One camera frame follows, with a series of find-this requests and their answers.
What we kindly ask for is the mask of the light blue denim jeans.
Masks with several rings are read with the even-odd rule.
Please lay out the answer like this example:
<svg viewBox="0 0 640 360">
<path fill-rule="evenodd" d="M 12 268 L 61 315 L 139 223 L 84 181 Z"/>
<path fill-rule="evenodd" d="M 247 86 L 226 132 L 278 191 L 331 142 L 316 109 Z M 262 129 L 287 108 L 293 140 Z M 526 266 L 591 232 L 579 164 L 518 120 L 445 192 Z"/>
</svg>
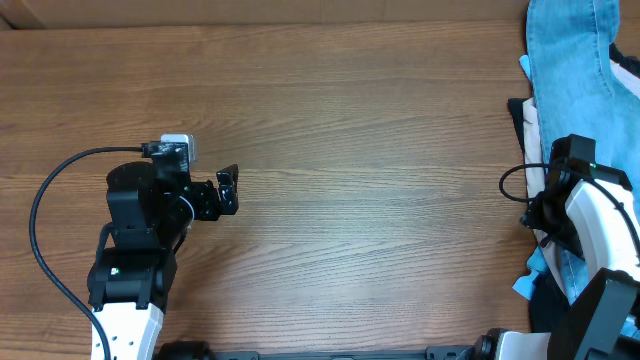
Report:
<svg viewBox="0 0 640 360">
<path fill-rule="evenodd" d="M 596 141 L 596 162 L 624 171 L 639 207 L 639 96 L 611 68 L 617 0 L 532 0 L 527 53 L 543 158 L 570 134 Z"/>
</svg>

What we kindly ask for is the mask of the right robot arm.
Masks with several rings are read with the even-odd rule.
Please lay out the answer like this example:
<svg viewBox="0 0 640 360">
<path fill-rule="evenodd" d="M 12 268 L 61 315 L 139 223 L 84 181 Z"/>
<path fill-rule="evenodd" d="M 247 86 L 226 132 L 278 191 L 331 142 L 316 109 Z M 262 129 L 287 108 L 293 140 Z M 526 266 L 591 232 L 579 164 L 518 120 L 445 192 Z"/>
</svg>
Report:
<svg viewBox="0 0 640 360">
<path fill-rule="evenodd" d="M 547 333 L 494 329 L 465 359 L 636 359 L 624 324 L 639 319 L 639 224 L 622 170 L 595 161 L 595 142 L 571 134 L 552 145 L 545 188 L 527 199 L 521 222 L 582 257 L 589 283 Z"/>
</svg>

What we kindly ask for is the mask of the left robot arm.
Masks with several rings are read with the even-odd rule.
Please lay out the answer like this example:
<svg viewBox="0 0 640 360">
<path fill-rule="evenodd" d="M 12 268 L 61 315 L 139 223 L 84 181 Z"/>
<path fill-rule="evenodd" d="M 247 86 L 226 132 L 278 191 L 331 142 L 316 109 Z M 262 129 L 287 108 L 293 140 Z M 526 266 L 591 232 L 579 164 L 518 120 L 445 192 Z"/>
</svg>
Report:
<svg viewBox="0 0 640 360">
<path fill-rule="evenodd" d="M 194 182 L 188 171 L 144 161 L 108 174 L 111 221 L 87 279 L 96 351 L 107 349 L 112 359 L 152 358 L 177 250 L 194 222 L 237 212 L 238 175 L 230 165 L 215 180 Z"/>
</svg>

